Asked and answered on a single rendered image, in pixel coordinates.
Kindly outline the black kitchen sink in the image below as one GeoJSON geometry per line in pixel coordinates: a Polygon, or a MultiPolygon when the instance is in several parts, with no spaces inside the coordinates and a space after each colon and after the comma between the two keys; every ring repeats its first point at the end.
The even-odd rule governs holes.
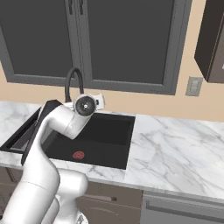
{"type": "MultiPolygon", "coordinates": [[[[34,131],[37,114],[33,114],[3,146],[0,165],[21,167],[21,157],[34,131]]],[[[96,113],[74,140],[54,131],[42,143],[45,154],[58,168],[75,169],[79,165],[98,165],[124,170],[130,153],[130,143],[136,118],[132,115],[96,113]],[[83,151],[82,160],[73,159],[83,151]]]]}

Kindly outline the red sink drain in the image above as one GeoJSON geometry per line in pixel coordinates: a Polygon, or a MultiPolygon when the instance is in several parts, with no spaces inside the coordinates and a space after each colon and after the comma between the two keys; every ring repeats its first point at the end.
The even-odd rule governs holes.
{"type": "Polygon", "coordinates": [[[73,159],[82,160],[84,157],[85,157],[85,153],[81,150],[78,150],[73,154],[73,159]]]}

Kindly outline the black curved tap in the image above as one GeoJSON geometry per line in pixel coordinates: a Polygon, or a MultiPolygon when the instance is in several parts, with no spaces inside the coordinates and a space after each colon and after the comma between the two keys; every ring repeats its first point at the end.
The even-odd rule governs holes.
{"type": "Polygon", "coordinates": [[[84,87],[83,87],[83,78],[82,78],[82,74],[79,68],[77,67],[72,67],[67,76],[66,76],[66,82],[65,82],[65,102],[71,102],[71,96],[70,96],[70,83],[71,83],[71,79],[72,76],[76,74],[78,77],[78,81],[79,81],[79,90],[80,90],[80,94],[84,94],[84,87]]]}

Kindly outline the brown base cupboard front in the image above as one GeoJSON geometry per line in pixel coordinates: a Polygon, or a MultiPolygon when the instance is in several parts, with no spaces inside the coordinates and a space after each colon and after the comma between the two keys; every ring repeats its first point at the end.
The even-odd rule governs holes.
{"type": "Polygon", "coordinates": [[[21,170],[0,166],[0,219],[21,176],[21,170]]]}
{"type": "Polygon", "coordinates": [[[89,182],[85,194],[117,197],[116,202],[79,197],[79,209],[89,224],[140,224],[142,190],[89,182]]]}

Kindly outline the grey dishwasher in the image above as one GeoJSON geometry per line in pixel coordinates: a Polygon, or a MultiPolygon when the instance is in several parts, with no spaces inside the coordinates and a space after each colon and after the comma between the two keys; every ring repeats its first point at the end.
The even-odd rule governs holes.
{"type": "Polygon", "coordinates": [[[144,191],[140,224],[224,224],[224,204],[144,191]]]}

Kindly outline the grey wall cupboard door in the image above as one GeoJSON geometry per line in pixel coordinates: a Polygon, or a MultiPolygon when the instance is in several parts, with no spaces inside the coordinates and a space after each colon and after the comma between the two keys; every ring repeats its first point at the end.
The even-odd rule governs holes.
{"type": "Polygon", "coordinates": [[[0,62],[11,83],[65,85],[79,67],[75,7],[68,0],[0,0],[0,62]]]}
{"type": "Polygon", "coordinates": [[[176,93],[192,0],[74,0],[84,86],[176,93]]]}

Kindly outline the grey wall socket plate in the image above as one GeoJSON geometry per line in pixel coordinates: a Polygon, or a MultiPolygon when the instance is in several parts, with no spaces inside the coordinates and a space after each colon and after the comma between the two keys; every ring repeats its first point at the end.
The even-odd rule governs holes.
{"type": "Polygon", "coordinates": [[[190,77],[187,83],[185,94],[187,96],[199,96],[202,81],[203,81],[202,77],[190,77]]]}

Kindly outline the dark brown wall cupboard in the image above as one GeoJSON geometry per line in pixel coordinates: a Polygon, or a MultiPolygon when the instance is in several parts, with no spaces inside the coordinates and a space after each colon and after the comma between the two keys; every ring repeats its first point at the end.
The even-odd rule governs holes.
{"type": "Polygon", "coordinates": [[[207,82],[224,84],[224,0],[206,0],[194,58],[207,82]]]}

